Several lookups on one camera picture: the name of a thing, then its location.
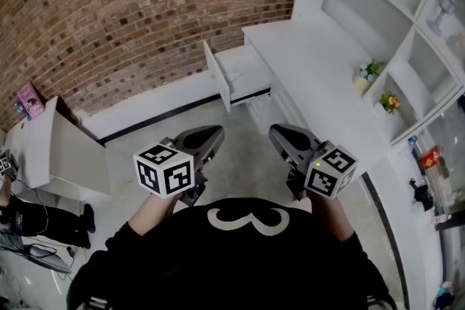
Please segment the white desk cabinet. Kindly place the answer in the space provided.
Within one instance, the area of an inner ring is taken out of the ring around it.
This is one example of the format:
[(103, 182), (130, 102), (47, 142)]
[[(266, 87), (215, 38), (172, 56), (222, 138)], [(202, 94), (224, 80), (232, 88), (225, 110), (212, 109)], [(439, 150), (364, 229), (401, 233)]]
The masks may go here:
[(242, 31), (318, 137), (344, 146), (359, 160), (389, 152), (382, 126), (352, 82), (353, 66), (368, 55), (326, 13), (307, 22), (284, 20)]

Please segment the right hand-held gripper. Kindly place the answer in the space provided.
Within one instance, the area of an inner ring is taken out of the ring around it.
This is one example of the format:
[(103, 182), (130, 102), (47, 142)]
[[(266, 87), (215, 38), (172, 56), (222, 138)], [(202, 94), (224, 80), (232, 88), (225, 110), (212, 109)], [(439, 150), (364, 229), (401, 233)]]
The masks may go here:
[(305, 192), (334, 199), (352, 181), (358, 160), (342, 146), (290, 124), (271, 125), (269, 138), (290, 167), (286, 185), (297, 200)]

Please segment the teal object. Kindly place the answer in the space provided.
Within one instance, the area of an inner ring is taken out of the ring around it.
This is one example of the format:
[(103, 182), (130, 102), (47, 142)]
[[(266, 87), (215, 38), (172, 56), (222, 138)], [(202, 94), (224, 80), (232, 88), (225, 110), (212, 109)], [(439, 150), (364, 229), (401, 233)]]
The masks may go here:
[(446, 310), (450, 307), (455, 300), (453, 294), (453, 283), (452, 282), (443, 282), (440, 285), (440, 289), (432, 302), (434, 310)]

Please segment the grey flat board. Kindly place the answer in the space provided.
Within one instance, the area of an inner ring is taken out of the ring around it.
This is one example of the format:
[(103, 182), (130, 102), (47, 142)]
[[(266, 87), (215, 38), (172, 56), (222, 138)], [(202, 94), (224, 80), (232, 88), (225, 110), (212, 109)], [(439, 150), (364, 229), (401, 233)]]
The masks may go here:
[(0, 242), (1, 251), (9, 251), (22, 256), (26, 260), (37, 264), (45, 269), (61, 274), (71, 274), (71, 267), (68, 266), (56, 253), (38, 248), (35, 245), (15, 245)]

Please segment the potted plant with blue flowers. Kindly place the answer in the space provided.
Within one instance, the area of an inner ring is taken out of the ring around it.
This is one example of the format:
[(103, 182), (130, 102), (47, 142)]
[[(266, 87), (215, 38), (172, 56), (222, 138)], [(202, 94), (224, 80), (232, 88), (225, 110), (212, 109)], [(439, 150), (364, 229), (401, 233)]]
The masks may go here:
[(368, 59), (356, 70), (352, 79), (357, 94), (362, 97), (384, 69), (384, 63), (375, 59)]

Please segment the potted plant with orange flowers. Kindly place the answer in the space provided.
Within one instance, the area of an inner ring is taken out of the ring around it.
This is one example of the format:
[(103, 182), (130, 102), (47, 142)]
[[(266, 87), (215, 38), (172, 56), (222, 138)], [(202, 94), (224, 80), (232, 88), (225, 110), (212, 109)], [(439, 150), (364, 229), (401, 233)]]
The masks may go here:
[(387, 113), (392, 115), (400, 108), (400, 98), (390, 91), (381, 95), (379, 103)]

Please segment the person's left forearm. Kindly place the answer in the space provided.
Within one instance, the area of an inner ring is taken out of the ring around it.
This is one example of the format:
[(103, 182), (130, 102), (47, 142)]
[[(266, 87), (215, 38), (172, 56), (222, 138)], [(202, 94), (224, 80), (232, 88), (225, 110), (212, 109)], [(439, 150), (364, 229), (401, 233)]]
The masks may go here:
[(150, 194), (138, 211), (129, 219), (129, 226), (143, 236), (172, 215), (180, 194), (161, 198)]

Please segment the red box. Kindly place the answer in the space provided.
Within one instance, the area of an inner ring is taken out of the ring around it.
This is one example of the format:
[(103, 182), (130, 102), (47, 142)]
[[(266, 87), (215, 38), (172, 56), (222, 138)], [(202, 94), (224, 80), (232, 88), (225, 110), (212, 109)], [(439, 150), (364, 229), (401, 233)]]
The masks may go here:
[(430, 169), (436, 166), (442, 157), (442, 150), (440, 147), (433, 147), (422, 159), (421, 165), (424, 170)]

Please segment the white side table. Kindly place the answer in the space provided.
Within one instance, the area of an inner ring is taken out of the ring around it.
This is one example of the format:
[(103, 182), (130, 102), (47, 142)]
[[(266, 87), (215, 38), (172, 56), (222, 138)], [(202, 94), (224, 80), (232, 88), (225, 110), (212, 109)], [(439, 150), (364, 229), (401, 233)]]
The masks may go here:
[(110, 195), (106, 149), (58, 113), (58, 98), (39, 117), (19, 122), (4, 147), (19, 165), (17, 189), (42, 189), (74, 200)]

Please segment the white drawer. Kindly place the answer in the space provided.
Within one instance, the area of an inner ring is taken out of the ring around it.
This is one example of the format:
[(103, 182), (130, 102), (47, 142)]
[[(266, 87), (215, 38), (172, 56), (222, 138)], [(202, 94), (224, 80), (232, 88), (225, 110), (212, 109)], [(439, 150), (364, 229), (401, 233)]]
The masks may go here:
[[(213, 53), (204, 41), (203, 49), (208, 72), (226, 111), (230, 112), (231, 107), (270, 92), (272, 73), (252, 46), (243, 45)], [(242, 76), (230, 83), (226, 78), (228, 72), (241, 73)]]

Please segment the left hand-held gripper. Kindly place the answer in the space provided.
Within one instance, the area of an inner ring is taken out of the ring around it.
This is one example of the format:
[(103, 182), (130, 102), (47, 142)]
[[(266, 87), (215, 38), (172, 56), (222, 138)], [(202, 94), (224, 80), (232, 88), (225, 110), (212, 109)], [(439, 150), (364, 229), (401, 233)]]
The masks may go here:
[(210, 125), (147, 146), (134, 154), (139, 185), (163, 199), (179, 196), (186, 206), (194, 206), (208, 181), (203, 167), (213, 160), (224, 139), (224, 128)]

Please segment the black bag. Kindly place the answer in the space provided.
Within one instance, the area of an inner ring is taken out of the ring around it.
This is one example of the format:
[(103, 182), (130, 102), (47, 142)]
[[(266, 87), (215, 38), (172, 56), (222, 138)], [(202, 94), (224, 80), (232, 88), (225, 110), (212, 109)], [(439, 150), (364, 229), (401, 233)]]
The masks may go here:
[(418, 186), (415, 179), (411, 179), (409, 181), (409, 185), (413, 189), (414, 200), (423, 205), (425, 212), (431, 210), (434, 206), (434, 198), (430, 193), (428, 186), (426, 184)]

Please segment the person's right forearm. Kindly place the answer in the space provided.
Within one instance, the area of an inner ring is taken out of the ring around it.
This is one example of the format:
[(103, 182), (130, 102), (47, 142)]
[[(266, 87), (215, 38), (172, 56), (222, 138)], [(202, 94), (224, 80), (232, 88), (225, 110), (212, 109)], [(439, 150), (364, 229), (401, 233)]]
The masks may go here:
[(307, 191), (312, 205), (312, 214), (341, 242), (348, 240), (354, 229), (347, 218), (341, 202), (337, 199), (328, 199), (317, 193)]

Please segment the person's black printed shirt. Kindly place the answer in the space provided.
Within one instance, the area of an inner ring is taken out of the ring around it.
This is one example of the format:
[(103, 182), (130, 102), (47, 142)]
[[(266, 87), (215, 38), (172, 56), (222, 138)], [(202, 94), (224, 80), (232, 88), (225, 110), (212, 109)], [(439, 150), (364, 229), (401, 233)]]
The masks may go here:
[(126, 222), (73, 278), (67, 310), (397, 310), (354, 234), (312, 211), (228, 198), (173, 211), (139, 236)]

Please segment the white shelf unit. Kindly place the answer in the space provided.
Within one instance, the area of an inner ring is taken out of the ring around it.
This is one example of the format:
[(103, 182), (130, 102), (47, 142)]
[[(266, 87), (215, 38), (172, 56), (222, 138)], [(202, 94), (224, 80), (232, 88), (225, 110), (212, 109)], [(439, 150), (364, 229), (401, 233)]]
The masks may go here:
[[(293, 18), (326, 13), (384, 69), (361, 97), (372, 109), (390, 144), (429, 125), (465, 93), (465, 0), (440, 24), (441, 37), (426, 25), (440, 12), (437, 0), (295, 0)], [(385, 92), (400, 98), (389, 114), (379, 100)]]

